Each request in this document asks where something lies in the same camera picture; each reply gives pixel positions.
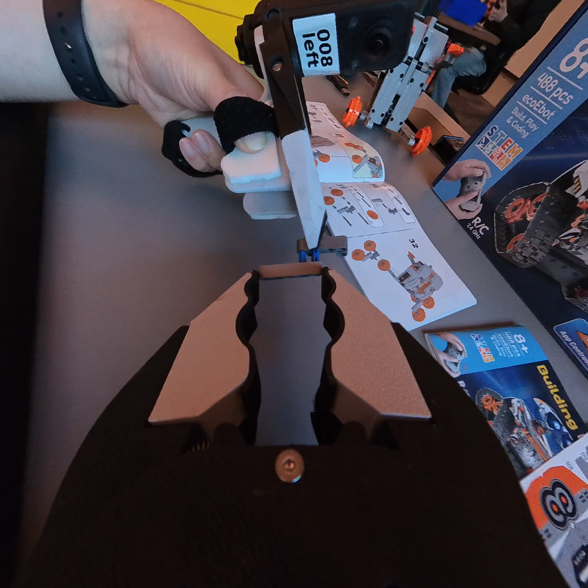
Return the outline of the blue instruction booklet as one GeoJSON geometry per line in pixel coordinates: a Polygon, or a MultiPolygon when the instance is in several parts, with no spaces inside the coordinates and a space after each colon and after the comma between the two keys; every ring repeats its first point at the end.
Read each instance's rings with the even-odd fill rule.
{"type": "Polygon", "coordinates": [[[518,479],[587,433],[546,354],[525,327],[439,332],[425,339],[494,430],[518,479]]]}

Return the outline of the person's left hand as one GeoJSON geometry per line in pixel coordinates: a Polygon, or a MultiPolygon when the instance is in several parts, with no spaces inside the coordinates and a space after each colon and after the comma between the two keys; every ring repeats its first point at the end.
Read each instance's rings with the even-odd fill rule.
{"type": "Polygon", "coordinates": [[[83,1],[84,29],[102,78],[160,126],[214,111],[261,84],[188,20],[153,1],[83,1]]]}

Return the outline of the open white instruction booklet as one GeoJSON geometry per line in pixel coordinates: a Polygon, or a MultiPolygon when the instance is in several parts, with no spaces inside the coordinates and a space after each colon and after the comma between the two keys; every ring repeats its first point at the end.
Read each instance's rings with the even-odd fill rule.
{"type": "Polygon", "coordinates": [[[325,104],[306,105],[327,225],[333,236],[348,238],[345,260],[371,303],[406,330],[475,305],[407,200],[384,182],[379,153],[325,104]]]}

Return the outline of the small black box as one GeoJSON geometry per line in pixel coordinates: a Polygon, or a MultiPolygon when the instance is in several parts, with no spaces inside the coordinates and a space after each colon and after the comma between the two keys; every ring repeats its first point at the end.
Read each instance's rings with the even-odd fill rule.
{"type": "Polygon", "coordinates": [[[452,159],[463,149],[467,138],[461,136],[443,135],[431,146],[444,165],[449,164],[452,159]]]}

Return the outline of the grey holed beam with blue pin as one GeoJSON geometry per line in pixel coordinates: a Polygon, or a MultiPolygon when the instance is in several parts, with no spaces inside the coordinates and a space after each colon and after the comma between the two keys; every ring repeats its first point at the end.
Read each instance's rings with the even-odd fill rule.
{"type": "Polygon", "coordinates": [[[323,235],[319,239],[316,247],[311,248],[307,245],[306,239],[301,238],[297,241],[298,261],[306,262],[320,261],[320,254],[336,254],[346,256],[348,254],[348,239],[345,236],[327,236],[323,235]]]}

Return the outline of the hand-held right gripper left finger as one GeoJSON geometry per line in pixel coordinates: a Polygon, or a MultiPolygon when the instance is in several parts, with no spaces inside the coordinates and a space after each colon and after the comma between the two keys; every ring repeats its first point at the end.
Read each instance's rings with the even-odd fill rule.
{"type": "Polygon", "coordinates": [[[254,444],[261,381],[249,340],[258,324],[259,274],[246,273],[191,321],[149,417],[151,424],[197,423],[211,439],[238,427],[254,444]]]}

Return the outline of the robot sticker sheet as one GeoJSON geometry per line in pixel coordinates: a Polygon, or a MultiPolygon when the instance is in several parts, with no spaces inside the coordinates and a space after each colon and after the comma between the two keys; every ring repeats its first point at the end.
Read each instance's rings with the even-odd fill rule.
{"type": "Polygon", "coordinates": [[[535,525],[570,587],[587,587],[587,435],[520,481],[535,525]]]}

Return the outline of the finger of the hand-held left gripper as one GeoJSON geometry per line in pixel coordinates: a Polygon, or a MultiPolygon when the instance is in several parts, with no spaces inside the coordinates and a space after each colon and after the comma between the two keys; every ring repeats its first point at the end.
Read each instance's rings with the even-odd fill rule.
{"type": "Polygon", "coordinates": [[[298,216],[292,190],[246,193],[243,207],[254,220],[290,219],[298,216]]]}
{"type": "Polygon", "coordinates": [[[318,246],[326,206],[307,130],[297,130],[282,139],[300,221],[309,249],[318,246]]]}

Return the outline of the grey desk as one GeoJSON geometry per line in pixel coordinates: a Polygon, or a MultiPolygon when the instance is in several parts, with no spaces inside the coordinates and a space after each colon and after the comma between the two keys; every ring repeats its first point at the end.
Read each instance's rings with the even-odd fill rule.
{"type": "MultiPolygon", "coordinates": [[[[525,325],[587,420],[587,379],[430,190],[443,165],[396,135],[352,128],[477,305],[422,330],[525,325]]],[[[21,569],[77,449],[111,399],[180,326],[248,270],[296,261],[298,218],[252,220],[220,176],[192,179],[160,153],[139,107],[60,104],[49,117],[40,310],[21,525],[21,569]]],[[[329,340],[317,279],[264,282],[252,338],[258,443],[315,444],[310,411],[329,340]]]]}

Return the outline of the short grey toy beam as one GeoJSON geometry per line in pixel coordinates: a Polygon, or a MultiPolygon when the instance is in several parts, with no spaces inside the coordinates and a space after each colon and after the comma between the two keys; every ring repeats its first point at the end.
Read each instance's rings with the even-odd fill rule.
{"type": "Polygon", "coordinates": [[[260,280],[276,280],[291,277],[320,276],[323,266],[320,262],[296,262],[262,265],[257,268],[260,280]]]}

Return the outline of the yellow plastic bin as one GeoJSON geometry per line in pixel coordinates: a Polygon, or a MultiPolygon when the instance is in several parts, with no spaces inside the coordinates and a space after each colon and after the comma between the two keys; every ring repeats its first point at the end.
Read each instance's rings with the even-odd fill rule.
{"type": "Polygon", "coordinates": [[[238,25],[258,1],[159,1],[183,15],[214,44],[239,61],[235,45],[238,25]]]}

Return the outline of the robot kit box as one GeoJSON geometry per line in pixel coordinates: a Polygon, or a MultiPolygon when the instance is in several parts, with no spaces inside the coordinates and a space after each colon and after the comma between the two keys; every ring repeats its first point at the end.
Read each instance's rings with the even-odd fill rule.
{"type": "Polygon", "coordinates": [[[467,160],[491,177],[455,217],[587,376],[587,2],[437,177],[448,207],[467,160]]]}

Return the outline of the black wrist band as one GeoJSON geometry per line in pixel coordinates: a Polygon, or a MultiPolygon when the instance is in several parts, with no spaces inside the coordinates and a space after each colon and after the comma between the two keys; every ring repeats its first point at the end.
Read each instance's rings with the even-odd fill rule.
{"type": "Polygon", "coordinates": [[[72,92],[103,107],[126,107],[102,78],[86,39],[80,1],[43,1],[43,14],[56,59],[72,92]]]}

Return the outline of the person's left forearm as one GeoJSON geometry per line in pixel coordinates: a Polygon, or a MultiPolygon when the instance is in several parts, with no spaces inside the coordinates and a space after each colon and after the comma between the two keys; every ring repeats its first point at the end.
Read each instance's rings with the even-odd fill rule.
{"type": "Polygon", "coordinates": [[[1,1],[1,102],[75,100],[49,39],[42,1],[1,1]]]}

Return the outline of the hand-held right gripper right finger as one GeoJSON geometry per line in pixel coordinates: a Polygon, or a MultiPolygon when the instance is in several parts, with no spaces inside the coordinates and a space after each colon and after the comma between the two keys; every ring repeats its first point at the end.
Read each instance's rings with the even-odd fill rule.
{"type": "Polygon", "coordinates": [[[392,323],[336,271],[322,270],[325,349],[312,426],[333,444],[343,425],[360,423],[368,439],[386,420],[431,419],[392,323]]]}

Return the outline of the partly built toy robot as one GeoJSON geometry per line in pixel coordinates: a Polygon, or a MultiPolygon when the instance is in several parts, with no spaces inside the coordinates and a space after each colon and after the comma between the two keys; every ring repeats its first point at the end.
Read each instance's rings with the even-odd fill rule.
{"type": "Polygon", "coordinates": [[[417,99],[427,90],[435,66],[445,59],[448,33],[435,17],[415,14],[408,53],[395,68],[380,73],[366,108],[366,127],[380,125],[400,131],[417,99]]]}

